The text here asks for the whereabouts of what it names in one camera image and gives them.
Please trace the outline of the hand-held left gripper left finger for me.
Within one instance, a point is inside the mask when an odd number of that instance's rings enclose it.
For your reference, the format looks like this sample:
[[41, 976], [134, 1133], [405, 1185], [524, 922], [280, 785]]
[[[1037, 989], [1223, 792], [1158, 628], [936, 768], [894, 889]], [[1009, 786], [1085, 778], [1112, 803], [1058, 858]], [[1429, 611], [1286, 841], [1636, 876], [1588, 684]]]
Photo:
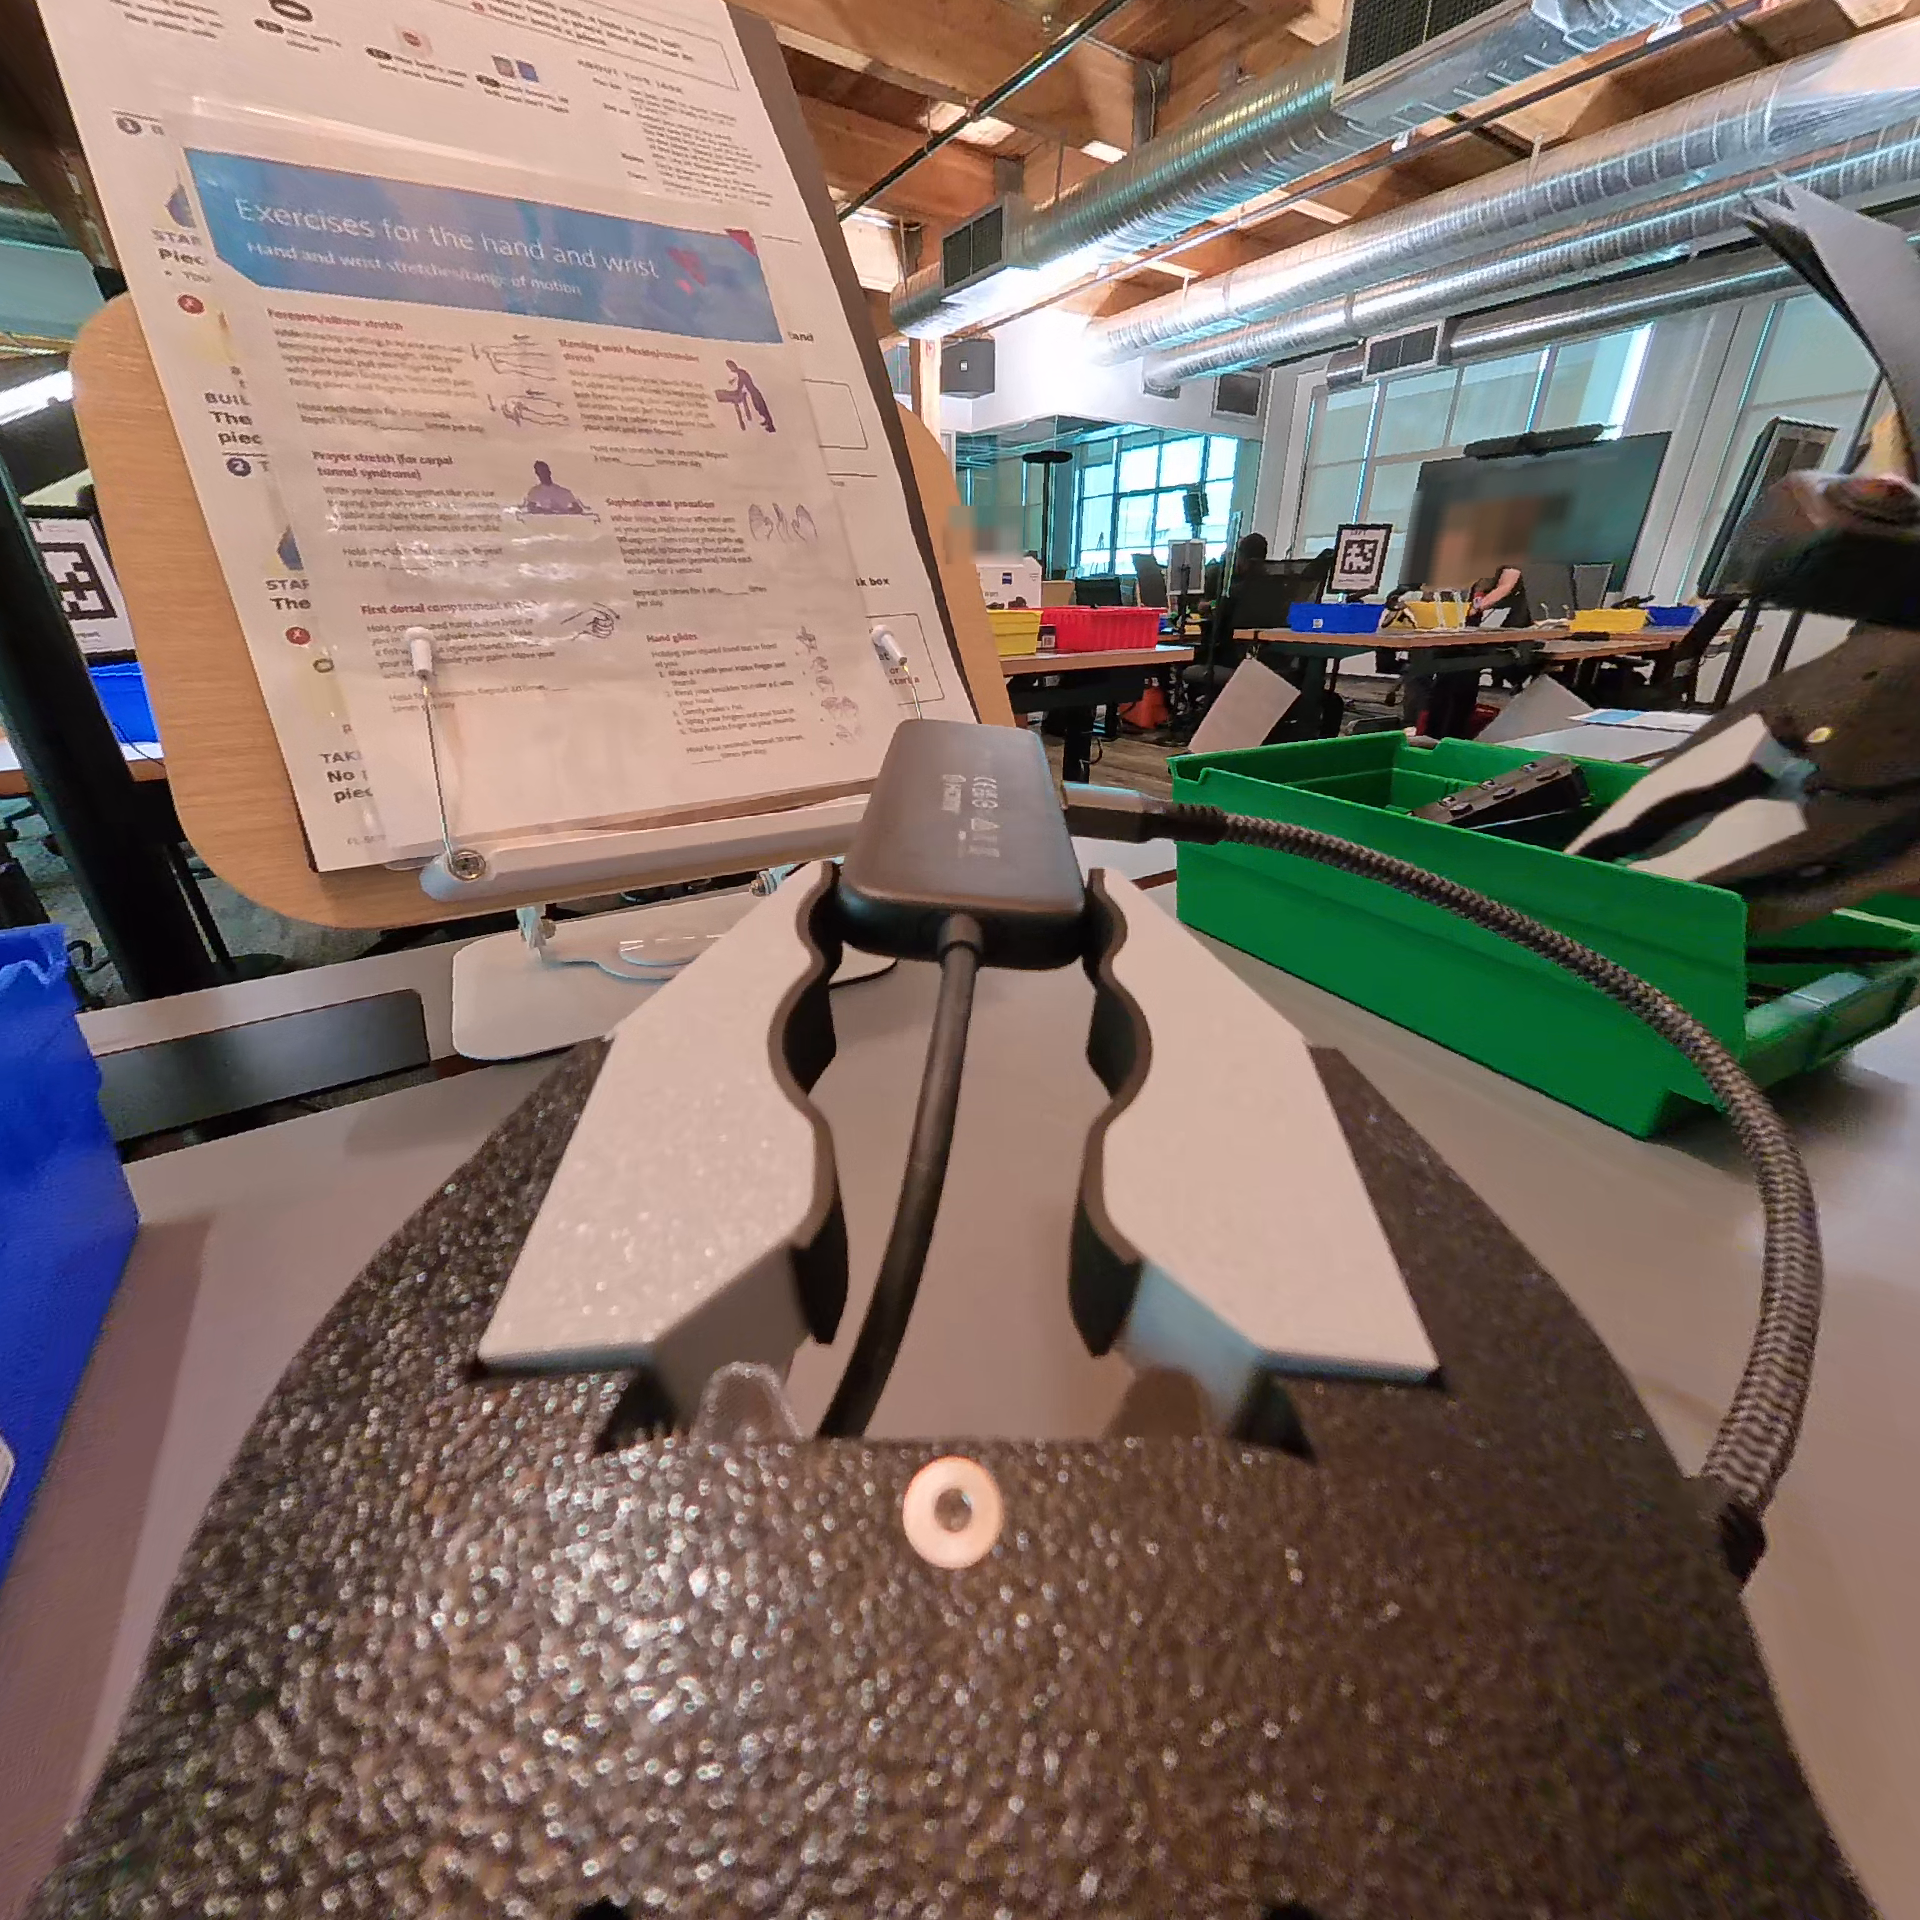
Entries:
[[732, 1363], [783, 1375], [848, 1307], [810, 1091], [833, 1056], [836, 867], [810, 863], [638, 1009], [478, 1340], [489, 1376], [641, 1375], [687, 1417]]

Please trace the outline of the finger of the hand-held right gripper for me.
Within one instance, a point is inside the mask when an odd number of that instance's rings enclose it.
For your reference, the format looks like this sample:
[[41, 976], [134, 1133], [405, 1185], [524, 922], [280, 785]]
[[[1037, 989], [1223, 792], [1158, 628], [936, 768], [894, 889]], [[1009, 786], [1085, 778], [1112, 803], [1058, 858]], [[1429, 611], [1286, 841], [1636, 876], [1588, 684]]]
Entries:
[[1676, 881], [1759, 884], [1825, 869], [1810, 812], [1825, 728], [1751, 712], [1694, 733], [1569, 843]]

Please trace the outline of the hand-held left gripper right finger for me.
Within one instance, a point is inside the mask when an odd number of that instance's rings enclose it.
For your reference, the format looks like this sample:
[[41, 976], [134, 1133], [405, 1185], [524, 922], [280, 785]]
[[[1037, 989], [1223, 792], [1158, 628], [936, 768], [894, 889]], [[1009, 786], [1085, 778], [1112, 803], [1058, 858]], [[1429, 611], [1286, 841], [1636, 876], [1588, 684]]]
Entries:
[[1186, 1376], [1247, 1426], [1289, 1380], [1441, 1363], [1297, 1026], [1146, 892], [1087, 879], [1087, 1065], [1069, 1314], [1089, 1356]]

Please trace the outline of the large black usb hub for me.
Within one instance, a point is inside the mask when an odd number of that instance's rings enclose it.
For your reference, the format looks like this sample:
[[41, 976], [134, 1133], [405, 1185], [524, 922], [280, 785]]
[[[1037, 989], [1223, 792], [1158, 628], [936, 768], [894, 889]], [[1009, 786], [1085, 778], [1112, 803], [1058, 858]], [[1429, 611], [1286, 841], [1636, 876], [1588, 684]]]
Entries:
[[1565, 755], [1548, 755], [1452, 792], [1410, 817], [1462, 833], [1493, 833], [1574, 819], [1588, 803], [1582, 768]]

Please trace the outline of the green plastic bin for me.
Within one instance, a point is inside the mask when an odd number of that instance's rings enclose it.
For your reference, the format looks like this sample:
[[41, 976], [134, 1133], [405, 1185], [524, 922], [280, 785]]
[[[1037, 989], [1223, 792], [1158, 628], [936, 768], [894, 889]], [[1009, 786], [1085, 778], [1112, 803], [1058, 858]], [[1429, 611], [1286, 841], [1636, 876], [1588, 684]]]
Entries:
[[[1775, 1091], [1914, 1025], [1914, 903], [1874, 898], [1801, 929], [1749, 933], [1730, 892], [1569, 856], [1642, 772], [1580, 760], [1588, 805], [1530, 836], [1423, 809], [1519, 768], [1524, 752], [1399, 731], [1191, 752], [1177, 803], [1327, 833], [1455, 881], [1610, 959], [1682, 1003]], [[1634, 1139], [1704, 1114], [1696, 1071], [1624, 1009], [1538, 956], [1381, 882], [1260, 849], [1182, 849], [1189, 929]]]

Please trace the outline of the large dark screen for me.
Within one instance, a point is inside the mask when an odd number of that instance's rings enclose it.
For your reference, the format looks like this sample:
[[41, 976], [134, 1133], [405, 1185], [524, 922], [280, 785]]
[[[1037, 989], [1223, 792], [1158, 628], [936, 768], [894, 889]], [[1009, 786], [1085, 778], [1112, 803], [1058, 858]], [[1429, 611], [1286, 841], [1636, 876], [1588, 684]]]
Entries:
[[1624, 586], [1669, 448], [1599, 424], [1480, 440], [1420, 468], [1400, 588], [1468, 588], [1522, 568], [1607, 568]]

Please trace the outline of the grey card sheet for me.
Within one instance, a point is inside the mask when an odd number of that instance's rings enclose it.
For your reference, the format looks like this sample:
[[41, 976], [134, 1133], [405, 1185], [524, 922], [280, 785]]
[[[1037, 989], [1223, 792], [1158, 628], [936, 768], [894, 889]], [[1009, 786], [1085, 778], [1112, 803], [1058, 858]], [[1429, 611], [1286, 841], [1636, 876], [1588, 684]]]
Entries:
[[1303, 692], [1260, 658], [1244, 658], [1194, 725], [1189, 752], [1247, 752], [1261, 747]]

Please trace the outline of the black metal pole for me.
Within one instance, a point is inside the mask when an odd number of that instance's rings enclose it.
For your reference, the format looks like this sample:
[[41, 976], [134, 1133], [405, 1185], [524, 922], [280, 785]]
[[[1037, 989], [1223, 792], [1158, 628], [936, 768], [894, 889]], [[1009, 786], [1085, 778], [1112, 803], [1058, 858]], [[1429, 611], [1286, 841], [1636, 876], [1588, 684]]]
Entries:
[[201, 929], [136, 797], [29, 524], [2, 476], [5, 730], [80, 898], [134, 1001], [218, 984]]

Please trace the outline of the wooden document stand with papers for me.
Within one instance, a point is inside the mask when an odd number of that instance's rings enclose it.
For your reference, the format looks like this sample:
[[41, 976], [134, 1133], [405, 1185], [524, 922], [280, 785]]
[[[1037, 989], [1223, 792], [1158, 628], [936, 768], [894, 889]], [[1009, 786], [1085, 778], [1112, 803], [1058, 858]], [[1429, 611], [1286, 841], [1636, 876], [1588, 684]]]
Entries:
[[838, 853], [1013, 721], [774, 31], [34, 4], [127, 296], [80, 431], [182, 821], [400, 929]]

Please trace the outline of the silver ventilation duct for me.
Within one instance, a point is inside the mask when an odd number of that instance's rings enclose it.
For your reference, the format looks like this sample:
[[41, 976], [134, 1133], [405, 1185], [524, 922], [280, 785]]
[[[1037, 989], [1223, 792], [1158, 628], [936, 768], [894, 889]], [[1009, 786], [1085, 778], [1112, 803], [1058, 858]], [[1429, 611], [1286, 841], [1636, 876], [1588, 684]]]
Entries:
[[1638, 217], [1765, 162], [1801, 160], [1910, 122], [1914, 87], [1821, 96], [1765, 89], [1738, 103], [1701, 96], [1344, 231], [1332, 251], [1303, 248], [1089, 324], [1085, 348], [1098, 365], [1143, 359], [1143, 384], [1154, 393], [1326, 353], [1365, 337], [1357, 311], [1368, 299], [1410, 313], [1413, 297], [1438, 296], [1452, 273], [1519, 268], [1524, 280], [1538, 277], [1535, 259], [1598, 217]]
[[892, 304], [901, 335], [994, 324], [1124, 256], [1680, 12], [1661, 3], [1353, 3], [1310, 59], [1221, 93], [1030, 208], [989, 203]]

